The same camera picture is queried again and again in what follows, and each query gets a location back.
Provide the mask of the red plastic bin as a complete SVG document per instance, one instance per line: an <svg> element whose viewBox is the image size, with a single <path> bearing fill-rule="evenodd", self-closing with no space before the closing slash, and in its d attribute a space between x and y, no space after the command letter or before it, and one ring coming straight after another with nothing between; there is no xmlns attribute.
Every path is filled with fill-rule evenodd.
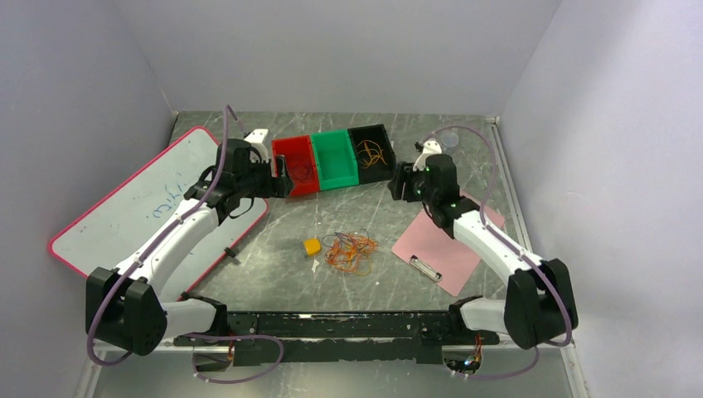
<svg viewBox="0 0 703 398"><path fill-rule="evenodd" d="M308 135L278 138L272 141L274 155L285 156L288 174L293 181L291 197L319 192L316 158Z"/></svg>

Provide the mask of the black plastic bin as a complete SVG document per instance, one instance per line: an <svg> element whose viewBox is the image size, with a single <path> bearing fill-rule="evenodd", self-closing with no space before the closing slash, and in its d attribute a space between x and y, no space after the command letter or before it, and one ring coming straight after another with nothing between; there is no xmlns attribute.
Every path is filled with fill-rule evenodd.
<svg viewBox="0 0 703 398"><path fill-rule="evenodd" d="M356 157L359 184L389 181L396 160L385 125L355 127L347 132Z"/></svg>

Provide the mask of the green plastic bin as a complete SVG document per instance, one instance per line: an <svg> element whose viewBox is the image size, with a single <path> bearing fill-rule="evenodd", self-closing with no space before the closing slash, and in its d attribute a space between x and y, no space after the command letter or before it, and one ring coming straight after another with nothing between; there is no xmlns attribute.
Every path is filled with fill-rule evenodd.
<svg viewBox="0 0 703 398"><path fill-rule="evenodd" d="M314 133L310 138L322 191L359 184L356 155L345 129Z"/></svg>

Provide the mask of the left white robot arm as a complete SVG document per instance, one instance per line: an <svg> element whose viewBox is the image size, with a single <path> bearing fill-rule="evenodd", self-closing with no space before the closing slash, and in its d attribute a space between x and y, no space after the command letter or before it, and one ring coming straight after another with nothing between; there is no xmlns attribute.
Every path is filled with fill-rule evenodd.
<svg viewBox="0 0 703 398"><path fill-rule="evenodd" d="M85 330L91 359L97 358L97 340L126 355L146 356L164 339L189 336L216 345L229 336L225 304L190 294L168 302L161 296L164 285L205 237L239 217L242 200L288 197L293 179L286 157L269 158L252 133L225 139L216 156L153 236L112 269L98 267L87 277Z"/></svg>

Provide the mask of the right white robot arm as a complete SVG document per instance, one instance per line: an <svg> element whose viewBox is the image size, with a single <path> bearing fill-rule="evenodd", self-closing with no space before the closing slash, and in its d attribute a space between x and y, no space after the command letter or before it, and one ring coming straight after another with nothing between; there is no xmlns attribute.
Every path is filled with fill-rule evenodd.
<svg viewBox="0 0 703 398"><path fill-rule="evenodd" d="M455 342L488 331L506 334L523 349L570 344L579 320L566 264L525 250L490 222L484 206L460 192L449 155L429 155L418 166L398 163L388 188L396 201L421 203L435 230L476 253L507 288L503 300L454 304L447 330Z"/></svg>

